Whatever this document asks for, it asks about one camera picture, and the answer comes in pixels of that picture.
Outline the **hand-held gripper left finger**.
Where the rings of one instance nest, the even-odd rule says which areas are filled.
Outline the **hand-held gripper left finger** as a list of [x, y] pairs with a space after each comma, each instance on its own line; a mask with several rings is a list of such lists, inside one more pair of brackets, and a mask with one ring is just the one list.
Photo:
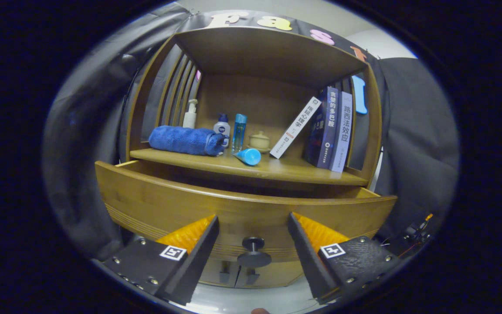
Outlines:
[[211, 215], [161, 237], [140, 237], [102, 262], [106, 270], [154, 297], [186, 305], [219, 234]]

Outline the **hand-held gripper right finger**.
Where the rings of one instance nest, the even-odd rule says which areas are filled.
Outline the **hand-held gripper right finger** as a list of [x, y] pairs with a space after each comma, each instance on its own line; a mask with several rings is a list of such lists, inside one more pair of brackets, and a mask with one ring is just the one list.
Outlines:
[[348, 238], [292, 212], [288, 231], [313, 298], [319, 304], [351, 302], [374, 290], [400, 258], [366, 236]]

